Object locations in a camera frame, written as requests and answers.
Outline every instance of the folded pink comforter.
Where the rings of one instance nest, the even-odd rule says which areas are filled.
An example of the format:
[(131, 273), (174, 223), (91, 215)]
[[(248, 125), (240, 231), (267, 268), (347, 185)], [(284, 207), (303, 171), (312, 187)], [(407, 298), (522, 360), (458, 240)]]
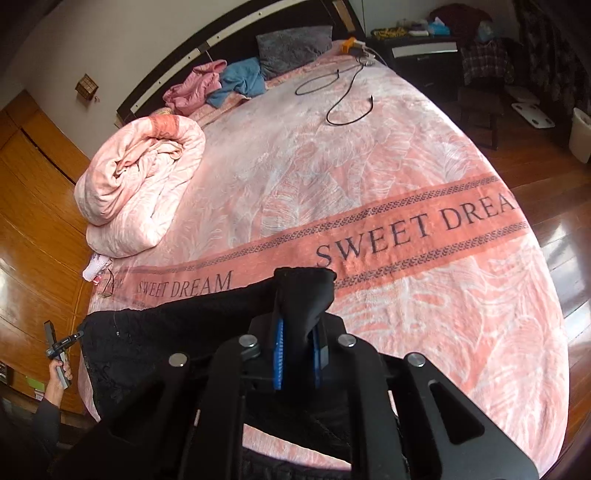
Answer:
[(177, 115), (137, 119), (108, 139), (74, 190), (89, 246), (114, 258), (156, 246), (204, 148), (197, 123)]
[(189, 116), (205, 104), (205, 97), (222, 88), (220, 73), (226, 68), (226, 60), (215, 60), (197, 65), (183, 83), (166, 90), (162, 100), (174, 113)]

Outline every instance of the folded clothes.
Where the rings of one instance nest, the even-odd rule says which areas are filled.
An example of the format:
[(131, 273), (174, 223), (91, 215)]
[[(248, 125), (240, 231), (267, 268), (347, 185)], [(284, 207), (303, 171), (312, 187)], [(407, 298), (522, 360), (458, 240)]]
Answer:
[(256, 57), (231, 63), (220, 75), (222, 87), (211, 93), (206, 102), (220, 108), (232, 91), (248, 97), (265, 93), (265, 79), (261, 74), (261, 65)]
[(191, 115), (205, 103), (208, 94), (222, 87), (220, 73), (226, 65), (226, 60), (197, 65), (183, 83), (166, 90), (162, 96), (166, 106), (176, 114)]

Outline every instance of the wooden floor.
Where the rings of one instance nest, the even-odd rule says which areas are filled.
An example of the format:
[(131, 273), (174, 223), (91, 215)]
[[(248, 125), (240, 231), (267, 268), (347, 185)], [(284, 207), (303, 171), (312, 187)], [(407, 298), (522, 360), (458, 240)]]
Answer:
[[(31, 398), (31, 381), (49, 380), (44, 322), (58, 339), (73, 333), (92, 294), (80, 276), (87, 222), (74, 201), (88, 164), (27, 92), (0, 111), (0, 361), (12, 369), (9, 386)], [(76, 375), (80, 345), (69, 355)], [(83, 412), (76, 382), (61, 407)]]
[[(443, 109), (458, 122), (457, 105)], [(469, 128), (466, 133), (517, 198), (558, 292), (569, 339), (566, 446), (591, 411), (591, 164), (581, 164), (568, 150), (569, 122), (536, 130), (508, 102), (499, 120), (498, 151), (480, 145), (490, 144), (489, 131)]]

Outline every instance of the handheld tool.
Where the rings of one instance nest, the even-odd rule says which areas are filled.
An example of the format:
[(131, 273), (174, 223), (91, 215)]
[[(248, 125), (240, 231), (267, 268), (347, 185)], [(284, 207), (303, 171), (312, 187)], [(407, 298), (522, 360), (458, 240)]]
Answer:
[[(84, 332), (79, 331), (58, 342), (56, 340), (56, 331), (55, 328), (53, 328), (53, 323), (48, 320), (47, 322), (43, 323), (43, 328), (45, 330), (45, 339), (47, 341), (47, 345), (49, 345), (49, 348), (45, 352), (49, 360), (59, 358), (62, 362), (65, 362), (67, 360), (66, 350), (68, 350), (72, 345), (74, 345), (74, 343), (78, 341), (82, 335), (84, 335)], [(60, 378), (61, 386), (64, 387), (64, 389), (68, 388), (72, 384), (72, 382), (66, 378), (63, 366), (58, 367), (57, 375)]]

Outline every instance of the plaid shirt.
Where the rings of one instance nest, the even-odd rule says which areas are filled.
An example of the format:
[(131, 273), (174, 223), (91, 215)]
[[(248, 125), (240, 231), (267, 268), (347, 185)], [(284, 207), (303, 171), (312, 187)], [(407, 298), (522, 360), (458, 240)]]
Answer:
[(469, 85), (472, 79), (496, 77), (513, 83), (515, 70), (509, 59), (502, 40), (494, 38), (488, 43), (475, 43), (462, 48), (462, 65), (464, 68), (464, 84)]

